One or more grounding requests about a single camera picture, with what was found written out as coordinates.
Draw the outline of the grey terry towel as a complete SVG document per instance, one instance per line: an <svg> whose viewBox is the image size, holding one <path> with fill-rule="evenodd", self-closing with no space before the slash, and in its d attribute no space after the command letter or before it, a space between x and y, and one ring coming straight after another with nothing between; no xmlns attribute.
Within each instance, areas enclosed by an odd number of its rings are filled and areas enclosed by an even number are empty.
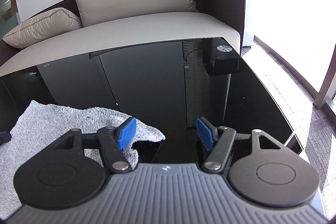
<svg viewBox="0 0 336 224"><path fill-rule="evenodd" d="M118 127L130 115L103 107L75 109L68 106L44 105L31 101L9 130L11 140L1 145L1 218L8 218L21 207L13 179L18 168L73 128L82 134L96 133L103 127ZM136 119L136 132L122 152L131 165L149 156L166 140L159 129Z"/></svg>

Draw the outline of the small beige side cushion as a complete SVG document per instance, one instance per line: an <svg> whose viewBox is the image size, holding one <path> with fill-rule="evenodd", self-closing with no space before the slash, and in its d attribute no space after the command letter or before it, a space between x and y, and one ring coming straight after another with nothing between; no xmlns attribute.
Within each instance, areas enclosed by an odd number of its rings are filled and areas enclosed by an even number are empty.
<svg viewBox="0 0 336 224"><path fill-rule="evenodd" d="M65 8L55 8L25 20L2 38L14 48L27 48L43 40L82 28L81 19Z"/></svg>

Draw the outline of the dark brown sofa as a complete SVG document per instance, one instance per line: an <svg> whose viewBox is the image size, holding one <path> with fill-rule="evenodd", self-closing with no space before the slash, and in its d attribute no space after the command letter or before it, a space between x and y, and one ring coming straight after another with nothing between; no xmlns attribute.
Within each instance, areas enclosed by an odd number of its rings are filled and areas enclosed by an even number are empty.
<svg viewBox="0 0 336 224"><path fill-rule="evenodd" d="M245 0L194 0L197 12L113 20L67 32L23 50L1 42L1 76L89 52L170 40L224 38L241 52Z"/></svg>

